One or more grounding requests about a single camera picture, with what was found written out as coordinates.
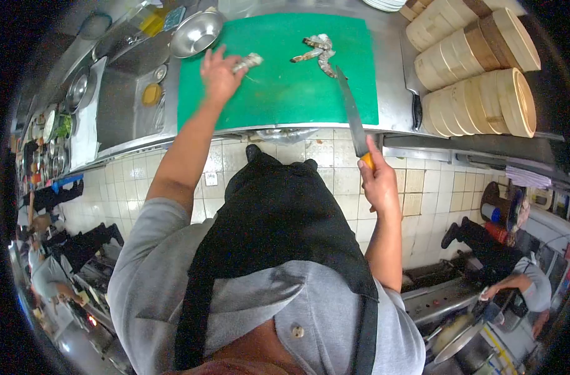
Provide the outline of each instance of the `sink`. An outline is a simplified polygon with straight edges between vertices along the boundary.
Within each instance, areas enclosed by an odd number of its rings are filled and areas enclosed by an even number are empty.
[[[109,38],[111,45],[104,54],[108,56],[108,64],[99,89],[97,134],[101,143],[100,151],[164,130],[165,110],[158,110],[164,106],[164,100],[146,107],[141,102],[141,96],[150,83],[159,83],[165,94],[169,73],[162,82],[158,82],[154,71],[165,65],[170,72],[170,33],[163,32],[154,38],[146,38],[125,23],[114,30]]]

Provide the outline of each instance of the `striped towel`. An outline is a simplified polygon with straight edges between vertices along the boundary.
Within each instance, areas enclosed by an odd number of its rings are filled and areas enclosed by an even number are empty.
[[[516,186],[539,189],[546,189],[551,186],[551,179],[549,177],[512,166],[506,167],[506,177],[511,179],[512,184]]]

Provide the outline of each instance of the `plastic bag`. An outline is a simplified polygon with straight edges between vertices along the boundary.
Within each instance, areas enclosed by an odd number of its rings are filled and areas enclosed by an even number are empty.
[[[318,128],[297,128],[257,130],[255,133],[258,138],[266,142],[277,143],[280,145],[292,145],[299,141],[308,139],[308,137],[317,131],[319,131]]]

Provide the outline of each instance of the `stack of bamboo steamers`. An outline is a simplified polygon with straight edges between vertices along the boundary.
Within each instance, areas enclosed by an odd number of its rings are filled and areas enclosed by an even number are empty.
[[[532,138],[535,103],[522,72],[540,70],[541,61],[516,16],[524,14],[521,6],[515,0],[409,0],[406,7],[406,18],[416,14],[406,28],[421,52],[416,74],[432,91],[422,101],[424,128],[445,137]]]

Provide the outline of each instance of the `green cutting board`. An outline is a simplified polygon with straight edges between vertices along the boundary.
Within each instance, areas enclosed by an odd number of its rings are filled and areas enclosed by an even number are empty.
[[[216,130],[272,124],[347,123],[341,88],[318,59],[289,60],[311,50],[304,37],[328,34],[339,65],[348,78],[364,124],[377,125],[377,88],[371,38],[364,20],[314,13],[278,13],[226,22],[220,44],[227,55],[258,53],[264,62],[252,68],[227,103]],[[199,76],[203,53],[182,60],[179,82],[179,130],[204,95]]]

